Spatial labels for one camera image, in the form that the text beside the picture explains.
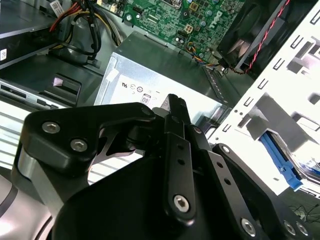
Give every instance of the yellow wire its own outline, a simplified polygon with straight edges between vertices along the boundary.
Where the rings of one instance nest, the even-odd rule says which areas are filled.
[[[79,11],[77,11],[77,12],[75,12],[75,13],[72,13],[72,14],[68,15],[68,17],[73,16],[73,15],[77,15],[77,14],[89,14],[89,13],[90,13],[89,11],[79,10]],[[102,18],[99,14],[97,14],[97,13],[95,13],[94,15],[95,15],[97,18],[99,18],[99,19],[101,20],[101,22],[105,25],[105,27],[111,32],[110,26],[103,20],[103,18]],[[61,49],[61,48],[63,48],[63,45],[60,44],[60,45],[58,45],[58,46],[53,47],[52,49]]]

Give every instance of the white metal frame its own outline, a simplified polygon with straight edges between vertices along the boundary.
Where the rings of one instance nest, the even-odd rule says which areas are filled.
[[[212,144],[229,145],[277,195],[289,185],[279,174],[268,153],[262,150],[261,143],[253,141],[246,128],[238,125],[265,94],[275,99],[290,116],[299,113],[320,125],[320,106],[311,104],[308,99],[312,93],[320,94],[320,52],[315,56],[315,59],[319,60],[318,69],[314,66],[303,66],[298,71],[288,68],[292,61],[297,60],[296,55],[308,42],[310,48],[320,46],[320,1],[209,138]],[[304,125],[302,128],[320,143],[320,132],[312,131]]]

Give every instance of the label sticker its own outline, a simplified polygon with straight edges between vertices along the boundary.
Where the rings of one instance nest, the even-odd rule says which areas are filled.
[[[7,49],[3,49],[0,51],[0,61],[7,59]]]
[[[51,6],[52,10],[54,11],[57,18],[60,17],[60,15],[62,15],[65,12],[61,6],[59,0],[55,0],[55,1],[51,2],[50,6]]]
[[[152,109],[161,107],[166,97],[166,93],[160,93],[158,90],[152,89],[139,81],[120,75],[110,104],[139,102]]]

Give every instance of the red and black wire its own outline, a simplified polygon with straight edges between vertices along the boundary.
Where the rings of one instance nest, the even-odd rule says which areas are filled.
[[[276,20],[282,15],[283,11],[285,10],[286,6],[290,3],[291,0],[286,0],[285,4],[281,7],[281,9],[279,10],[279,12],[277,13],[276,17],[272,20],[271,24],[269,25],[268,29],[265,31],[265,33],[263,34],[263,38],[261,40],[261,42],[258,45],[258,48],[256,49],[253,58],[249,64],[249,67],[244,71],[244,72],[239,72],[233,68],[230,67],[230,69],[235,72],[236,74],[247,74],[253,67],[255,61],[257,60],[257,56],[259,54],[259,52],[261,51],[261,48],[265,42],[265,40],[267,39],[270,30],[275,26]]]

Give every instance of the dell logo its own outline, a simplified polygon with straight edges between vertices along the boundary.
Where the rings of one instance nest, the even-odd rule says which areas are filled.
[[[216,24],[217,22],[219,22],[219,19],[220,17],[222,16],[222,12],[221,11],[218,11],[213,19],[213,21],[211,22],[209,28],[215,28],[216,27]]]

